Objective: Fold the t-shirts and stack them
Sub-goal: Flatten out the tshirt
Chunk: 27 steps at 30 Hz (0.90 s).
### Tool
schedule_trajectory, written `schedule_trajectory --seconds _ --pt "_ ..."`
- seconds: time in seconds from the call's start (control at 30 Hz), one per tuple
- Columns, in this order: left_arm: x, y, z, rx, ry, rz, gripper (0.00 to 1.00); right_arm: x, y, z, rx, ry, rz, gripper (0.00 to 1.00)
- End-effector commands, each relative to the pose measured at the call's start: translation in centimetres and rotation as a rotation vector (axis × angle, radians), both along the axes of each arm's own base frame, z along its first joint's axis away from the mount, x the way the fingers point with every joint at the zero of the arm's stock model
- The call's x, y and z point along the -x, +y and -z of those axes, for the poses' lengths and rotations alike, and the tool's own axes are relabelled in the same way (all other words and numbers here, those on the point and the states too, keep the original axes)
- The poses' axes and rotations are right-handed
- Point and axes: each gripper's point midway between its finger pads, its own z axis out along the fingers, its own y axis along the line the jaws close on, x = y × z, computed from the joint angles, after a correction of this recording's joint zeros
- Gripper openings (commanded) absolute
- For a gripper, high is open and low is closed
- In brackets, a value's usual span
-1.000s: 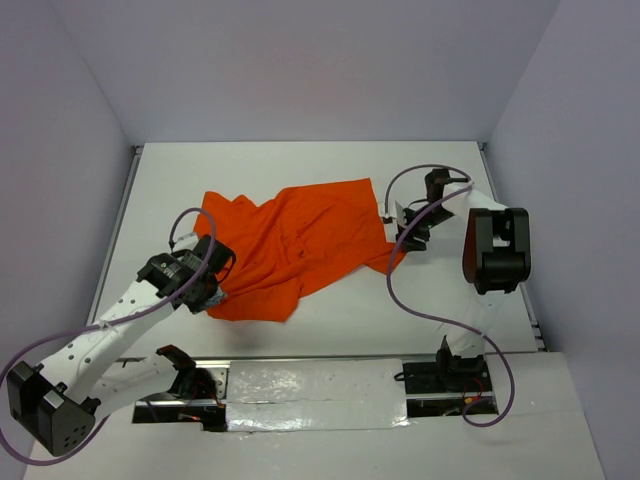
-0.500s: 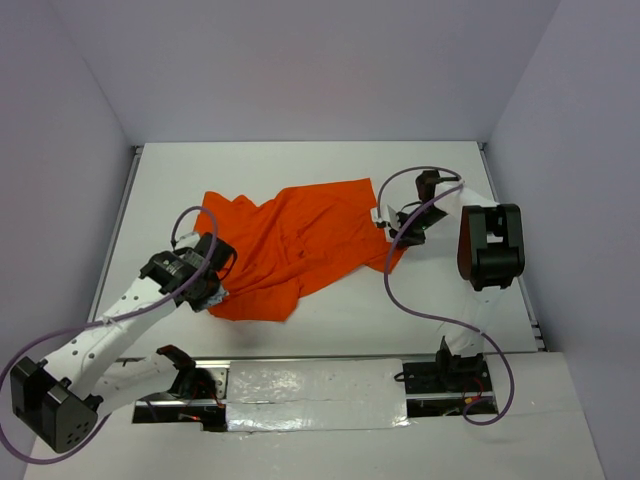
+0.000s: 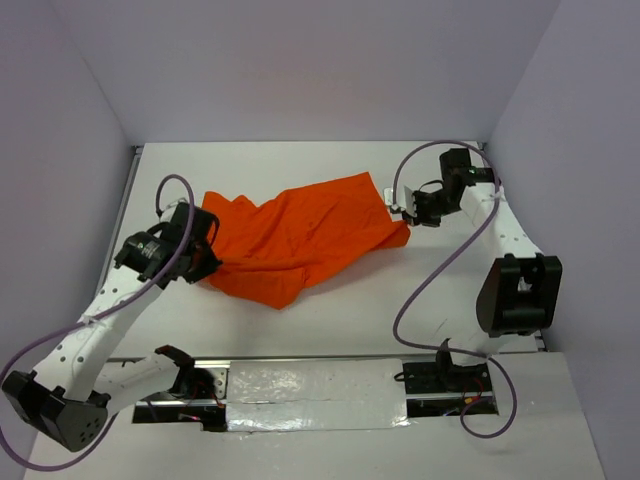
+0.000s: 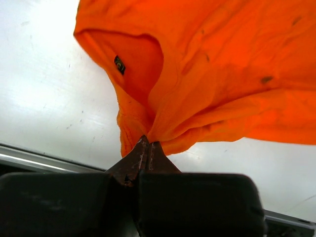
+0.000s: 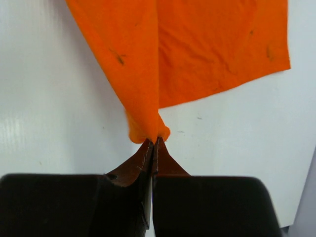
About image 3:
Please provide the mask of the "orange t-shirt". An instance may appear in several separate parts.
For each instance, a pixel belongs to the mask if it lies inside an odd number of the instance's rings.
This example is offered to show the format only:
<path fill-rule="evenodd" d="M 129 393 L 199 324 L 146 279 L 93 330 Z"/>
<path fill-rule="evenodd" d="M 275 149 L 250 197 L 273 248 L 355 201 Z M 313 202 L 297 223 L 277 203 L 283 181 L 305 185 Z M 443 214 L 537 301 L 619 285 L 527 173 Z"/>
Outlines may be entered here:
<path fill-rule="evenodd" d="M 209 284 L 273 309 L 291 305 L 303 290 L 363 256 L 402 248 L 410 238 L 367 172 L 288 189 L 261 205 L 208 191 L 202 207 L 220 220 L 209 237 L 222 264 Z"/>

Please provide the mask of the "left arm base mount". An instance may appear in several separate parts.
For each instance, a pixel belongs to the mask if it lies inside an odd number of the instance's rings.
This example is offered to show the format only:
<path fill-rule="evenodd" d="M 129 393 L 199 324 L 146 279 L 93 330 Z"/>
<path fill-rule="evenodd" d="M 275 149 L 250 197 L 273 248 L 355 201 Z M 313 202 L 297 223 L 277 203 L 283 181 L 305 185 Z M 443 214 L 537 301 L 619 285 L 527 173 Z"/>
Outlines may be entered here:
<path fill-rule="evenodd" d="M 176 347 L 155 350 L 179 368 L 172 386 L 135 404 L 133 424 L 198 424 L 205 432 L 227 431 L 229 365 L 196 360 Z"/>

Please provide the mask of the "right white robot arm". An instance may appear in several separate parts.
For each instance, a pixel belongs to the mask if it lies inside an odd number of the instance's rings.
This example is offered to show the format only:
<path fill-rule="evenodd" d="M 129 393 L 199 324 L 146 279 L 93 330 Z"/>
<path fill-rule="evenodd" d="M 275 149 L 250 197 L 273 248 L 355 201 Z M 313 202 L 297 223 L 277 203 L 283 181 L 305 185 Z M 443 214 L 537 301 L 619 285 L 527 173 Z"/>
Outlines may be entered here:
<path fill-rule="evenodd" d="M 532 337 L 553 322 L 563 266 L 529 238 L 513 213 L 501 180 L 487 158 L 474 163 L 479 148 L 462 141 L 441 141 L 440 176 L 429 190 L 392 185 L 391 212 L 410 226 L 437 228 L 443 218 L 463 213 L 475 231 L 419 286 L 424 291 L 476 240 L 489 258 L 489 270 L 475 301 L 476 327 L 465 339 L 437 344 L 450 357 L 435 366 L 435 380 L 456 391 L 470 376 L 469 367 L 485 362 L 521 337 Z"/>

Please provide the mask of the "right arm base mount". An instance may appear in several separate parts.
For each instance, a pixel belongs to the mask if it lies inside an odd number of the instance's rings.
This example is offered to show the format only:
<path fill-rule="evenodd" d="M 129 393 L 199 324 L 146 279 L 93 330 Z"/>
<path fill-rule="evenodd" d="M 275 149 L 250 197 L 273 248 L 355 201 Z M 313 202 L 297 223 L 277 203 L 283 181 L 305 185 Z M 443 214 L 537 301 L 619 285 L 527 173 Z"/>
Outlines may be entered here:
<path fill-rule="evenodd" d="M 393 379 L 404 388 L 410 420 L 458 417 L 465 408 L 469 416 L 498 414 L 487 363 L 478 357 L 471 365 L 455 363 L 453 349 L 447 338 L 435 352 L 400 357 Z"/>

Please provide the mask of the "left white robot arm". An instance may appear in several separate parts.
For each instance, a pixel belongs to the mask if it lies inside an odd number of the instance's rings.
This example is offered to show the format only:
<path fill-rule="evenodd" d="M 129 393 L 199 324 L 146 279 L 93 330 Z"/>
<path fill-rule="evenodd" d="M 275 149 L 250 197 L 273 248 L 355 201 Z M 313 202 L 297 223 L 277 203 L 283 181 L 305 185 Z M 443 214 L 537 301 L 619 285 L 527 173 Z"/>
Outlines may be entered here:
<path fill-rule="evenodd" d="M 77 327 L 30 371 L 13 370 L 4 379 L 2 391 L 25 423 L 79 452 L 110 418 L 146 397 L 214 393 L 214 377 L 174 346 L 160 346 L 119 369 L 105 365 L 171 282 L 193 284 L 221 266 L 212 249 L 218 226 L 214 214 L 181 202 L 169 220 L 124 241 Z"/>

